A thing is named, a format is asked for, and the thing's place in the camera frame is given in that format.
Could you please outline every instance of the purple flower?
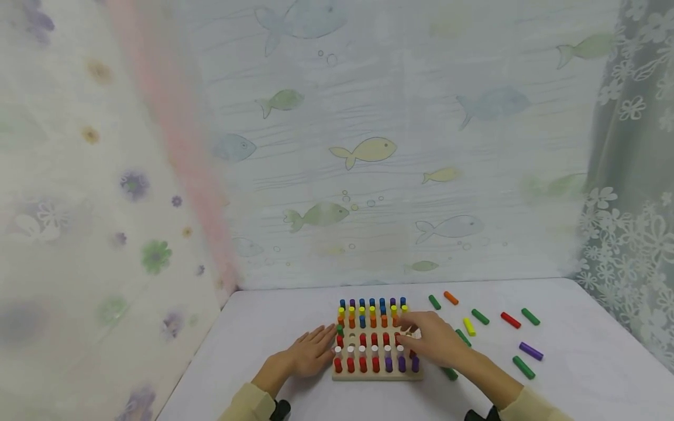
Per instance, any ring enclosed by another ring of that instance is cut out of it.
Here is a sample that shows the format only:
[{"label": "purple flower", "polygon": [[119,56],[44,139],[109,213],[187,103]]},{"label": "purple flower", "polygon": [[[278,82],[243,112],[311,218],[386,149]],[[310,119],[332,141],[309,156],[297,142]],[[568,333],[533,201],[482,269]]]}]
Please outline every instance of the purple flower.
[{"label": "purple flower", "polygon": [[185,318],[182,313],[177,311],[171,311],[164,318],[164,334],[167,339],[176,338],[180,330],[182,330],[185,325]]},{"label": "purple flower", "polygon": [[23,0],[22,2],[22,8],[28,23],[26,30],[35,35],[38,41],[47,44],[49,42],[47,32],[52,32],[55,26],[54,21],[40,10],[41,7],[41,0]]},{"label": "purple flower", "polygon": [[156,394],[150,386],[132,391],[126,408],[115,421],[152,421],[152,403],[155,398]]},{"label": "purple flower", "polygon": [[138,171],[125,172],[119,180],[119,185],[131,201],[138,201],[145,197],[150,188],[150,183],[145,174]]},{"label": "purple flower", "polygon": [[124,234],[123,232],[116,233],[115,240],[117,241],[117,244],[121,246],[126,245],[126,234]]}]

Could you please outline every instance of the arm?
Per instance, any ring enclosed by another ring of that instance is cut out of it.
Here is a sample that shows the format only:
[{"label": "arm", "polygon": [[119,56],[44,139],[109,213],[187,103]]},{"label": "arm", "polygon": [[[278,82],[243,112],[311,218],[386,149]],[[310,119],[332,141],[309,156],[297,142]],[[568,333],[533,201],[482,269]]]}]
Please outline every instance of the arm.
[{"label": "arm", "polygon": [[218,421],[267,421],[272,416],[274,399],[290,376],[311,377],[325,368],[334,357],[330,347],[335,326],[319,326],[307,332],[285,351],[267,358],[257,375],[232,398],[232,404]]},{"label": "arm", "polygon": [[404,347],[439,366],[456,368],[489,398],[503,421],[571,420],[486,356],[469,348],[435,312],[406,313],[400,319],[400,327],[403,331],[421,330],[421,339],[401,335],[398,340]]}]

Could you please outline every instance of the pink stripe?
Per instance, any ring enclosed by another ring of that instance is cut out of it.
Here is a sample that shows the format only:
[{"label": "pink stripe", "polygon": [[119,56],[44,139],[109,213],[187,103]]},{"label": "pink stripe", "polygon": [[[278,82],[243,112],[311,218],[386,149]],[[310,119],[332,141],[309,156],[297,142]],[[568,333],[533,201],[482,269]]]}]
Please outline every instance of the pink stripe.
[{"label": "pink stripe", "polygon": [[221,217],[226,198],[208,170],[207,137],[194,115],[197,99],[175,53],[179,48],[161,36],[162,28],[152,30],[151,19],[137,10],[135,1],[108,1],[107,7],[142,96],[151,104],[171,164],[204,229],[218,270],[216,293],[222,305],[237,289],[238,278],[231,237]]}]

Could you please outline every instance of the left hand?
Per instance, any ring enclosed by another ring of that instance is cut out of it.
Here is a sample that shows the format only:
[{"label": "left hand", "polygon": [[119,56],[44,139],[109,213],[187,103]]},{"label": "left hand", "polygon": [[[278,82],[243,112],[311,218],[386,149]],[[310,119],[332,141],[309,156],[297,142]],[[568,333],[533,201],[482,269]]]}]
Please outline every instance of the left hand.
[{"label": "left hand", "polygon": [[312,377],[332,362],[335,356],[332,342],[337,334],[335,325],[319,326],[307,332],[283,351],[288,358],[292,374],[297,377]]}]

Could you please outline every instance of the red peg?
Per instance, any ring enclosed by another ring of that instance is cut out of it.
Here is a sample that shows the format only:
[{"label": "red peg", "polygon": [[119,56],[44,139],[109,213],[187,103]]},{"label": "red peg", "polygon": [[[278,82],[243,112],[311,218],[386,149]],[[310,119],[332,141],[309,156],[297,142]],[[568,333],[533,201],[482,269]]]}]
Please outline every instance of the red peg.
[{"label": "red peg", "polygon": [[505,311],[501,313],[501,318],[512,325],[515,329],[519,329],[522,324],[517,320],[513,319],[511,315],[507,314]]}]

